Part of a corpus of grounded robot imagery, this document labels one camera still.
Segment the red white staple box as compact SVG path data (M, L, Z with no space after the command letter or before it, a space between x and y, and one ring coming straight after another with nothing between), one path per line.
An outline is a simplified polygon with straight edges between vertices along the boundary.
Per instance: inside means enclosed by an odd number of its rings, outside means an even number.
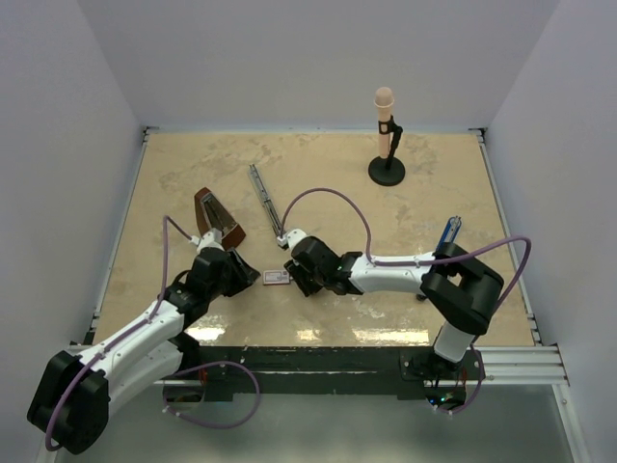
M286 270L266 270L262 275L265 286L283 286L292 282L290 274Z

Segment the grey stapler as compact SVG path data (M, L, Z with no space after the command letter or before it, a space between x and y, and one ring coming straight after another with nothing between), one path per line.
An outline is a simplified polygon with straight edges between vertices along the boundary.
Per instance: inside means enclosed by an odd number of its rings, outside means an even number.
M282 248L287 248L286 239L283 237L282 221L272 202L269 192L262 180L262 177L255 164L249 166L249 177L256 192L257 197L270 221L271 227L276 237L277 245Z

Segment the blue stapler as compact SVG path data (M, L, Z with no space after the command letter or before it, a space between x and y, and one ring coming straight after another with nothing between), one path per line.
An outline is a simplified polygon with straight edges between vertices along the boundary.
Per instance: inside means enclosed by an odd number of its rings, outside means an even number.
M458 215L451 216L445 224L436 249L439 249L444 243L453 243L456 240L456 237L461 227L462 218Z

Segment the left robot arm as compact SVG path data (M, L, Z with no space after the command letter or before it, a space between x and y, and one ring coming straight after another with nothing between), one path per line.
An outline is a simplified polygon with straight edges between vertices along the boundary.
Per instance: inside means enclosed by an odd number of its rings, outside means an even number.
M200 366L200 345L187 328L213 300L252 286L260 274L234 249L206 247L158 298L116 334L79 353L62 350L47 363L27 412L47 450L79 454L102 434L111 416L151 383L189 378Z

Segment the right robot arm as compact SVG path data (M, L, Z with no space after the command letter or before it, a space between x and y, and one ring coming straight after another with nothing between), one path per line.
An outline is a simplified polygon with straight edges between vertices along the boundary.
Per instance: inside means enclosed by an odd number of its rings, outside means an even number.
M337 295L386 291L429 300L444 318L429 356L430 369L442 379L463 368L468 347L487 333L504 285L495 270L452 242L434 253L374 258L362 252L339 256L299 229L281 242L290 251L284 268L306 297L325 288Z

